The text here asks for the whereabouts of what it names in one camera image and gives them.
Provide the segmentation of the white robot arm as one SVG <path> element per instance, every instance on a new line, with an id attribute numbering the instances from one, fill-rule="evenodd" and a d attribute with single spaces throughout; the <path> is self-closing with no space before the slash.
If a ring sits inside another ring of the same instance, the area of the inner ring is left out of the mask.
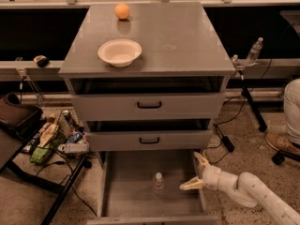
<path id="1" fill-rule="evenodd" d="M 224 172 L 195 152 L 201 178 L 195 176 L 180 186 L 181 190 L 209 188 L 222 191 L 228 197 L 247 208 L 259 204 L 276 225 L 300 225 L 300 214 L 279 198 L 259 177 L 250 172 L 239 175 Z"/>

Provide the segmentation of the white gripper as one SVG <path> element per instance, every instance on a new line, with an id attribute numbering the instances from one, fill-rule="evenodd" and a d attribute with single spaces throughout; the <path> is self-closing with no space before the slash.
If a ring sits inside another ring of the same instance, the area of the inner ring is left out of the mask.
<path id="1" fill-rule="evenodd" d="M 209 166 L 209 161 L 200 153 L 195 152 L 194 157 L 198 161 L 198 170 L 202 172 L 202 179 L 194 177 L 182 184 L 181 190 L 200 189 L 206 185 L 212 190 L 233 192 L 237 189 L 238 176 L 222 171 L 219 167 Z"/>

